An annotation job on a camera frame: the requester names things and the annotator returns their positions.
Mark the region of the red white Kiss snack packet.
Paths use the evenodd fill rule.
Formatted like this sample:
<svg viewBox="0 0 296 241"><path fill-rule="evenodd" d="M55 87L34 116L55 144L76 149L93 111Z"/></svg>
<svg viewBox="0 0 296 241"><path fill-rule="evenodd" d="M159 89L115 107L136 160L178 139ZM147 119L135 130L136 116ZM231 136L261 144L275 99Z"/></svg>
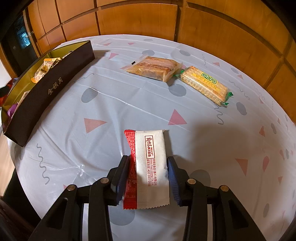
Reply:
<svg viewBox="0 0 296 241"><path fill-rule="evenodd" d="M130 162L123 209L150 209L170 204L163 130L125 130Z"/></svg>

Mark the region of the Weidan cracker pack green ends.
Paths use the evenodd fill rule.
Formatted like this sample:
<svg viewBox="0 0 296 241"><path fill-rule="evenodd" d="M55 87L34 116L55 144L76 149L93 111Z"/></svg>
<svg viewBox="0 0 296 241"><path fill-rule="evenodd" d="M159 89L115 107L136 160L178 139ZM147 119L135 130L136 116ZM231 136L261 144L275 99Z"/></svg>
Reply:
<svg viewBox="0 0 296 241"><path fill-rule="evenodd" d="M225 85L194 66L183 69L175 76L218 106L227 106L228 99L233 96Z"/></svg>

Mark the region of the clear layered cake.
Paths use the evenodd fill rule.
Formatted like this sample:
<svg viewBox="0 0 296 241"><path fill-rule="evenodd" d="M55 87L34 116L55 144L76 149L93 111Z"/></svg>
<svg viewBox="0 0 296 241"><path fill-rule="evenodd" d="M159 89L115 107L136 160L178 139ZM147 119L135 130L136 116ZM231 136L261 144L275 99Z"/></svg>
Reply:
<svg viewBox="0 0 296 241"><path fill-rule="evenodd" d="M168 82L183 64L172 59L142 56L126 67L126 72L154 80Z"/></svg>

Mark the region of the clear bag yellow-edged snacks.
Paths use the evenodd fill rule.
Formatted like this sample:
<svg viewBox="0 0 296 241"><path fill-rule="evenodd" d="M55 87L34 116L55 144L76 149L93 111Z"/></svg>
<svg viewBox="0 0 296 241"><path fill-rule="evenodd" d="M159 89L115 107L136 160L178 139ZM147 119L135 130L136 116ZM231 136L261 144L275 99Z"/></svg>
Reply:
<svg viewBox="0 0 296 241"><path fill-rule="evenodd" d="M61 61L60 57L57 58L45 58L43 64L37 69L34 77L31 78L33 83L38 83L48 71L53 68L58 62Z"/></svg>

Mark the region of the sesame bar red-end wrapper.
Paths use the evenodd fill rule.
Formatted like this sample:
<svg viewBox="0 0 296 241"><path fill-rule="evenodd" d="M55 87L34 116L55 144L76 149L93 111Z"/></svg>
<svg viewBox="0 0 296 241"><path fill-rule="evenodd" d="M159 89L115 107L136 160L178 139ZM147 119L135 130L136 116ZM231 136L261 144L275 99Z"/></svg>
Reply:
<svg viewBox="0 0 296 241"><path fill-rule="evenodd" d="M26 98L26 96L29 94L30 91L25 91L20 99L20 101L18 102L16 109L18 109L18 107L21 105L21 103L23 102L23 100Z"/></svg>

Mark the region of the purple snack packet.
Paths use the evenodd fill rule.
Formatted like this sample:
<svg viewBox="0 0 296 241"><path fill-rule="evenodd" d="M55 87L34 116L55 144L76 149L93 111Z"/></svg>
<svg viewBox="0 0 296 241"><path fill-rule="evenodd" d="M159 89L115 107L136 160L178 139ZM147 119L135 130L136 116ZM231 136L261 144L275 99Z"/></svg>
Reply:
<svg viewBox="0 0 296 241"><path fill-rule="evenodd" d="M15 103L15 104L13 104L13 105L8 109L8 112L7 112L7 113L8 113L8 117L9 117L9 118L12 118L12 116L13 116L14 112L16 111L18 105L19 105L19 103L17 102L17 103Z"/></svg>

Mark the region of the gold metal tin box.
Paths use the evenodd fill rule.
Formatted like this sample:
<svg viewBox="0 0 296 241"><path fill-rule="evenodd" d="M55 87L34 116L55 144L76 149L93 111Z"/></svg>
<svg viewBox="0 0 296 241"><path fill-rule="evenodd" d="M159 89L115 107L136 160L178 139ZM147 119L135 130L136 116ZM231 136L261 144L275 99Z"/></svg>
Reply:
<svg viewBox="0 0 296 241"><path fill-rule="evenodd" d="M58 62L38 83L31 78L45 58L60 57ZM90 41L82 41L65 45L43 54L17 80L6 98L1 121L3 132L10 140L23 147L40 119L44 110L69 81L86 65L95 59ZM23 93L30 91L12 118L8 117L8 109L19 102Z"/></svg>

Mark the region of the dark wooden door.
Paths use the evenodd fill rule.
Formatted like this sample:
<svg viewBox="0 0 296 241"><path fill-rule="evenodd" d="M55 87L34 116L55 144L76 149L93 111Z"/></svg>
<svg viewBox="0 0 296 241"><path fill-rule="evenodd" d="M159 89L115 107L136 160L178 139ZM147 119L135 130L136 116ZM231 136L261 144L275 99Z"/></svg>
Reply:
<svg viewBox="0 0 296 241"><path fill-rule="evenodd" d="M12 69L18 76L21 76L38 59L29 39L23 14L20 14L10 26L1 40L1 45Z"/></svg>

